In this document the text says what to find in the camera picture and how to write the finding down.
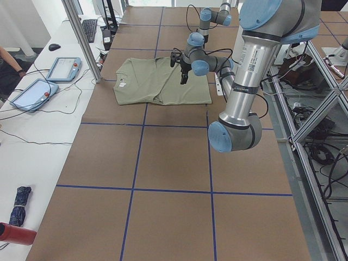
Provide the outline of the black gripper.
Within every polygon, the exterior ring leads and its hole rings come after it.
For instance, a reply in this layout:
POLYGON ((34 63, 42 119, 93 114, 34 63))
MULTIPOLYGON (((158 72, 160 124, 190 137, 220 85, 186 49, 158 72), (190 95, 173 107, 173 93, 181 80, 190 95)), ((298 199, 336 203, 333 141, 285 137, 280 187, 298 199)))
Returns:
POLYGON ((180 64, 181 67, 181 85, 184 85, 188 81, 188 74, 191 71, 191 65, 187 63, 185 54, 178 48, 174 48, 170 55, 170 66, 174 67, 175 64, 180 64))

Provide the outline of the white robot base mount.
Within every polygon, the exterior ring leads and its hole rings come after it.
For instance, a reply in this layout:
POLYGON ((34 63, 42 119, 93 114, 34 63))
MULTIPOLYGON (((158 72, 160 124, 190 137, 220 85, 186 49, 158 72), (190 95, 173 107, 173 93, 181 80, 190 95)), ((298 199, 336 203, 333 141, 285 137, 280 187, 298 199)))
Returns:
POLYGON ((224 95, 224 90, 223 87, 220 83, 219 77, 216 73, 214 73, 214 77, 215 77, 215 87, 216 87, 216 92, 218 96, 223 96, 224 95))

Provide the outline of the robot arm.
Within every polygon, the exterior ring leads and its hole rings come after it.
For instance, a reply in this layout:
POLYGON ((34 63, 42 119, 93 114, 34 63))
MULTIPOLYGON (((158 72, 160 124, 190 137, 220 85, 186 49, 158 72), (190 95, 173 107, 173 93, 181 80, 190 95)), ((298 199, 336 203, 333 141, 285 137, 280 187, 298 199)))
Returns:
POLYGON ((210 24, 229 26, 232 21, 230 14, 232 8, 237 8, 239 0, 222 1, 219 11, 213 11, 211 8, 204 8, 200 12, 200 25, 197 30, 204 38, 204 44, 208 42, 210 24))
POLYGON ((319 32, 321 1, 245 1, 239 24, 243 42, 239 61, 209 55, 204 50, 212 23, 228 26, 230 10, 238 1, 223 1, 219 11, 204 8, 198 31, 189 35, 184 51, 171 53, 171 66, 181 66, 181 83, 188 73, 204 76, 215 72, 227 91, 227 104, 217 121, 210 124, 210 145, 218 152, 248 150, 262 137, 262 125, 251 111, 260 83, 272 63, 276 49, 315 38, 319 32))

